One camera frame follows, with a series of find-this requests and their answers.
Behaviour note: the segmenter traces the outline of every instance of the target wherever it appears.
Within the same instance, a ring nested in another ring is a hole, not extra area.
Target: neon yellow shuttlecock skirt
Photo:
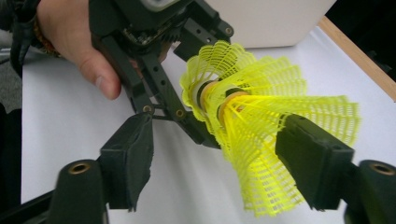
[[[304,200],[275,154],[276,134],[297,114],[351,145],[360,118],[345,96],[307,96],[298,66],[286,58],[257,60],[238,44],[219,41],[187,62],[183,102],[215,135],[237,172],[245,209],[274,216]]]

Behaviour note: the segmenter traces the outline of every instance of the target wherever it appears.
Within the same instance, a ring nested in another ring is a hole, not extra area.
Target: yellow plastic net
[[[345,96],[307,96],[298,66],[287,58],[255,57],[219,41],[187,62],[182,98],[215,135],[237,172],[245,209],[274,216],[304,198],[275,154],[287,115],[315,122],[351,145],[360,123],[358,105]]]

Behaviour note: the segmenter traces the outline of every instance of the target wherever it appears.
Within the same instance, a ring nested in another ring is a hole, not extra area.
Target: hand
[[[89,0],[41,0],[37,19],[41,33],[81,74],[96,85],[108,99],[120,95],[120,80],[113,67],[94,49],[88,17]],[[163,47],[160,61],[166,57],[170,45]]]

